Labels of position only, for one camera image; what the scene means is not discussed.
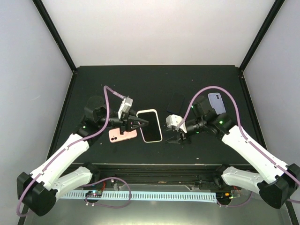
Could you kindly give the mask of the beige cased phone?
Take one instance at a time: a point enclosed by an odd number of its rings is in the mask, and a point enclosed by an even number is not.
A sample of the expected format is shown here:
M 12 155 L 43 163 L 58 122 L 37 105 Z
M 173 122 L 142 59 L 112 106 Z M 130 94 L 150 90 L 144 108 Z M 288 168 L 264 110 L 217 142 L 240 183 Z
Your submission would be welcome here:
M 145 143 L 157 143 L 163 140 L 158 113 L 155 109 L 140 110 L 137 117 L 148 121 L 148 125 L 140 128 Z

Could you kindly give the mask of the blue phone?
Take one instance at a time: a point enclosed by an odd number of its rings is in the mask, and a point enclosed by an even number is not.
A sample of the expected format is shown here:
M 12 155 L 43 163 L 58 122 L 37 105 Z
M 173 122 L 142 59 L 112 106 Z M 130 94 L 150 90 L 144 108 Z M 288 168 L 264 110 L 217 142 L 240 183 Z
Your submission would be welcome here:
M 185 96 L 180 93 L 173 93 L 168 104 L 167 111 L 172 114 L 179 114 L 184 103 Z

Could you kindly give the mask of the lavender phone case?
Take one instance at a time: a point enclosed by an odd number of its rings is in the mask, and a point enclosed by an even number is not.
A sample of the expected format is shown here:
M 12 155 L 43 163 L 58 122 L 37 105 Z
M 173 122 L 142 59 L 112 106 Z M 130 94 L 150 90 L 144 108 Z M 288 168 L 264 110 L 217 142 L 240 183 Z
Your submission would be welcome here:
M 208 100 L 210 102 L 211 107 L 216 111 L 216 114 L 219 115 L 226 113 L 226 109 L 220 93 L 209 93 Z

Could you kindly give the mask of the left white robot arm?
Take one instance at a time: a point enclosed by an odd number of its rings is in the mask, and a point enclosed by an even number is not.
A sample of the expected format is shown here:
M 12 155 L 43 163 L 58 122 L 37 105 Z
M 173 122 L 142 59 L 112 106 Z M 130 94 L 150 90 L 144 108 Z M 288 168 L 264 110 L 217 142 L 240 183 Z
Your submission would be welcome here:
M 85 163 L 67 175 L 63 172 L 101 136 L 105 126 L 117 128 L 120 134 L 148 125 L 131 110 L 133 100 L 123 97 L 118 112 L 111 112 L 108 98 L 89 98 L 84 115 L 66 142 L 41 166 L 16 180 L 17 197 L 38 216 L 47 214 L 66 193 L 84 185 L 96 187 L 101 180 L 99 170 Z

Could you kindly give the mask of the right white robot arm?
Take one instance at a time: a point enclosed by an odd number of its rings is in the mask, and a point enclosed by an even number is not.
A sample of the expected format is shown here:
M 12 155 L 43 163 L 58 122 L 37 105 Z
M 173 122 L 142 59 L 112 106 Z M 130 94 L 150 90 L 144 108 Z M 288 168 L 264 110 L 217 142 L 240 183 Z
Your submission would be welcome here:
M 248 172 L 234 166 L 222 165 L 214 175 L 214 186 L 238 186 L 259 196 L 271 207 L 279 209 L 300 185 L 300 167 L 288 165 L 257 143 L 243 128 L 239 128 L 227 113 L 218 114 L 207 97 L 199 96 L 191 105 L 195 119 L 184 121 L 178 115 L 169 115 L 166 125 L 178 135 L 170 143 L 189 142 L 190 137 L 205 132 L 231 147 L 249 162 L 256 172 Z

